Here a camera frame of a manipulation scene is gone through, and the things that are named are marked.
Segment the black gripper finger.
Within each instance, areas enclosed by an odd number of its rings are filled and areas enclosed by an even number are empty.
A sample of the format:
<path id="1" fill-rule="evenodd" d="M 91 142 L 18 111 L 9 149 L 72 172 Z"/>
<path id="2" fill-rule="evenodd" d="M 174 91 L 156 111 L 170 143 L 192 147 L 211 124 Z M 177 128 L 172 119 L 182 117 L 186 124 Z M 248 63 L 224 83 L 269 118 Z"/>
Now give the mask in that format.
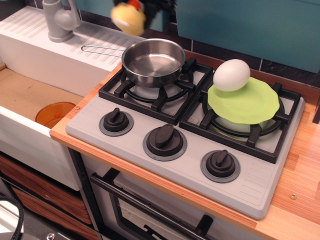
<path id="1" fill-rule="evenodd" d="M 149 28 L 153 19 L 156 17 L 159 11 L 163 11 L 170 15 L 173 15 L 176 11 L 176 0 L 142 0 L 143 12 L 146 17 L 144 27 Z"/>
<path id="2" fill-rule="evenodd" d="M 124 3 L 124 2 L 125 2 L 125 0 L 113 0 L 113 3 L 115 6 L 117 6 L 120 3 Z"/>

